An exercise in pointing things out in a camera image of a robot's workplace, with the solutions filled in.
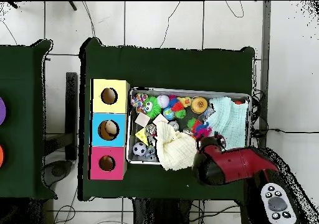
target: light blue cloth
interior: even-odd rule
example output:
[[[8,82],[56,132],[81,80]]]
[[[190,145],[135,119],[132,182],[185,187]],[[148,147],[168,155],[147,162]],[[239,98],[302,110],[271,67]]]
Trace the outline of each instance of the light blue cloth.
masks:
[[[246,115],[248,102],[241,105],[235,104],[230,98],[222,97],[209,100],[214,107],[214,113],[206,122],[214,131],[223,135],[226,140],[226,149],[245,146]]]

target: pink box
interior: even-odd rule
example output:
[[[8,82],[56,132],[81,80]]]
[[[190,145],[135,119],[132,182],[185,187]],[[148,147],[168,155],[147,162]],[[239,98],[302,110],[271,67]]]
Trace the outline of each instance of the pink box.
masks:
[[[102,170],[100,159],[109,156],[114,161],[114,168],[111,171]],[[91,180],[123,180],[126,172],[126,159],[124,147],[92,147],[90,158],[91,169],[88,172]]]

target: yellow box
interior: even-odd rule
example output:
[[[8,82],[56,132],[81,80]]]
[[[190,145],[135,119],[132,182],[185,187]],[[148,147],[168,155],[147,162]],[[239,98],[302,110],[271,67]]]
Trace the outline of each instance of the yellow box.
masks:
[[[129,91],[125,80],[93,79],[93,112],[127,113]]]

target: soccer ball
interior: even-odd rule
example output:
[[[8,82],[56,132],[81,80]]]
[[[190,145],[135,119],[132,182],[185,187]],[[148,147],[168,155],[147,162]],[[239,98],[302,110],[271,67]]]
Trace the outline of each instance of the soccer ball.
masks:
[[[136,156],[144,156],[146,153],[146,145],[142,142],[138,142],[133,146],[133,153]]]

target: purple circle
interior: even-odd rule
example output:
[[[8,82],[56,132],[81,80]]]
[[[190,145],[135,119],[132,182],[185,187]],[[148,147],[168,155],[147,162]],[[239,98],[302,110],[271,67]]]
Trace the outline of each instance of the purple circle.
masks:
[[[0,125],[2,125],[4,118],[6,117],[6,106],[0,97]]]

